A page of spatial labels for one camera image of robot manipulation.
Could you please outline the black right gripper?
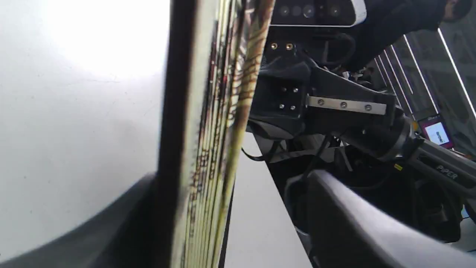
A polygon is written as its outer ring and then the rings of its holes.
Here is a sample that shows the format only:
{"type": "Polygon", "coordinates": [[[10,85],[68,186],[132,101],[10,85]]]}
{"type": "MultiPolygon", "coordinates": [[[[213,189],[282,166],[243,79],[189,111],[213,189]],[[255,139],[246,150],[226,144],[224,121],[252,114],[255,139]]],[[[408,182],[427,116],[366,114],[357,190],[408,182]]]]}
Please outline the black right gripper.
{"type": "Polygon", "coordinates": [[[408,157],[411,124],[396,97],[332,71],[355,47],[341,29],[271,26],[248,132],[274,141],[331,134],[381,161],[408,157]]]}

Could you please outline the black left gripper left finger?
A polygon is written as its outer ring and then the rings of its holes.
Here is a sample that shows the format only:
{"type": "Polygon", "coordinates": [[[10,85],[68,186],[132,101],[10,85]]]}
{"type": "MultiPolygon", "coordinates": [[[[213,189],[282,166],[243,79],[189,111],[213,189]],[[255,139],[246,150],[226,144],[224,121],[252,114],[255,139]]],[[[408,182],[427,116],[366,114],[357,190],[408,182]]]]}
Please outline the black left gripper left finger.
{"type": "Polygon", "coordinates": [[[145,175],[107,208],[76,229],[2,268],[151,268],[154,174],[145,175]]]}

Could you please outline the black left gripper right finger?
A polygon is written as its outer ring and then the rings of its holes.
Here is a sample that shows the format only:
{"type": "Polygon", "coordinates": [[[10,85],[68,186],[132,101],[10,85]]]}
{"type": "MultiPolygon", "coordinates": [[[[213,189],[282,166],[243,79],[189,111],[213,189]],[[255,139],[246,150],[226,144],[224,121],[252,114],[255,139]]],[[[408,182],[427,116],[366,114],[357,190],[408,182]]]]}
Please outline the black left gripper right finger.
{"type": "Polygon", "coordinates": [[[307,198],[320,268],[475,267],[475,256],[411,229],[324,170],[309,175],[307,198]]]}

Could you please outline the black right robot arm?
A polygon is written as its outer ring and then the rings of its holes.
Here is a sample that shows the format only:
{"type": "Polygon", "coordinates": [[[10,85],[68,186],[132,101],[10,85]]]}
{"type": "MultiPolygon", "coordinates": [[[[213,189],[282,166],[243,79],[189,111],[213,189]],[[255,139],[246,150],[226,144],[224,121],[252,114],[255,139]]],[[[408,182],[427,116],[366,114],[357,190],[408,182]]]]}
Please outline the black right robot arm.
{"type": "Polygon", "coordinates": [[[404,160],[464,197],[475,197],[475,163],[416,136],[391,93],[332,72],[355,52],[335,28],[271,26],[248,125],[270,140],[330,134],[377,160],[404,160]]]}

